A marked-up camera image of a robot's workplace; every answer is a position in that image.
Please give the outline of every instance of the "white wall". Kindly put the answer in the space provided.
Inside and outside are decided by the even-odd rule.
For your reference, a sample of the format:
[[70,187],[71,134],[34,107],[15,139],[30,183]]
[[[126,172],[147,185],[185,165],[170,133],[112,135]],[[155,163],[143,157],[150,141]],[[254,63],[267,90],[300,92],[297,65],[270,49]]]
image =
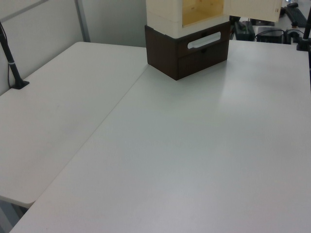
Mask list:
[[146,0],[82,0],[91,42],[145,47]]
[[[22,79],[83,41],[74,0],[48,0],[4,22],[3,27]],[[0,95],[8,90],[6,76],[7,60],[0,48]]]

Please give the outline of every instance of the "storage unit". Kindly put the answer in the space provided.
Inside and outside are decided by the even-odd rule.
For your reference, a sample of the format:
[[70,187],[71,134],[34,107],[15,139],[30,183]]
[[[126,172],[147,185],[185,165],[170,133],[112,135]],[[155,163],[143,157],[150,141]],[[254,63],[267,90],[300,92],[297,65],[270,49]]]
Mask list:
[[[226,50],[221,59],[215,58],[215,61],[224,61],[229,41],[229,15],[278,21],[281,3],[282,0],[146,0],[148,63],[178,80],[186,73],[190,75],[214,64],[211,61],[218,57],[216,53]],[[187,45],[182,49],[184,53],[180,52],[181,44]],[[163,63],[163,60],[168,62],[169,51],[172,53],[169,63],[176,66],[170,67],[174,73],[167,72],[168,65]],[[206,54],[200,58],[189,56],[198,51]],[[190,59],[185,64],[192,72],[181,73],[180,61],[184,59]]]

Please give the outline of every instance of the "black mount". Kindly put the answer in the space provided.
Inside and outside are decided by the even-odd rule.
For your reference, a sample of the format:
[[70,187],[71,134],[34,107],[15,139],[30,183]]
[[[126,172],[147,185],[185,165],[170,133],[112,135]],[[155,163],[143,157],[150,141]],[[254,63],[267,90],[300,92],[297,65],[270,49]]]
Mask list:
[[297,50],[298,51],[310,51],[310,45],[311,45],[311,39],[309,39],[311,30],[311,8],[309,11],[309,16],[307,19],[307,24],[305,28],[305,33],[303,34],[303,37],[299,38]]
[[23,87],[27,86],[29,84],[29,82],[21,79],[21,77],[19,75],[18,69],[16,67],[15,61],[14,61],[13,56],[11,54],[11,51],[10,51],[10,48],[8,45],[8,41],[7,41],[7,38],[6,38],[6,35],[5,35],[5,32],[4,32],[4,29],[3,29],[1,22],[0,22],[0,42],[1,42],[4,54],[6,56],[6,59],[8,60],[8,64],[9,64],[11,71],[13,73],[13,76],[15,78],[15,85],[13,85],[12,88],[20,90]]

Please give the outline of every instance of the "dark brown drawer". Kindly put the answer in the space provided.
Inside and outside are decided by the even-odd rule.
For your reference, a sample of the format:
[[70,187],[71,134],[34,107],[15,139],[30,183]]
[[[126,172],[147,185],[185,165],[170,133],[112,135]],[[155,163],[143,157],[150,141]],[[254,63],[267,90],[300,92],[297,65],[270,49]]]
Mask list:
[[[227,60],[230,22],[174,39],[145,26],[148,64],[175,80]],[[220,39],[198,48],[188,43],[221,33]]]
[[227,60],[229,41],[223,41],[178,59],[178,79]]
[[[220,34],[221,34],[221,38],[219,40],[212,42],[210,44],[201,46],[199,48],[188,49],[188,44],[190,42],[193,42],[195,40],[198,40],[198,39],[201,39],[204,37],[208,37],[208,36],[213,35],[213,34],[218,33],[218,32],[220,32]],[[208,29],[203,30],[203,31],[199,31],[197,33],[193,33],[191,35],[181,37],[181,38],[177,39],[178,57],[183,57],[185,55],[188,55],[188,54],[206,49],[208,47],[217,45],[217,44],[222,43],[224,41],[228,41],[229,37],[230,37],[230,23],[229,22],[208,28]]]

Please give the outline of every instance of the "white table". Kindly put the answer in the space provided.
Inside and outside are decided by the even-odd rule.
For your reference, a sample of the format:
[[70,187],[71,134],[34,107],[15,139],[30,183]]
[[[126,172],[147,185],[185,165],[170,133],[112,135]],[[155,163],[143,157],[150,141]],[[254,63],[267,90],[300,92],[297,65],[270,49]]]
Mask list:
[[293,46],[230,41],[177,82],[148,67],[12,233],[310,233],[310,138]]
[[77,43],[3,94],[0,200],[29,208],[146,67],[144,48]]

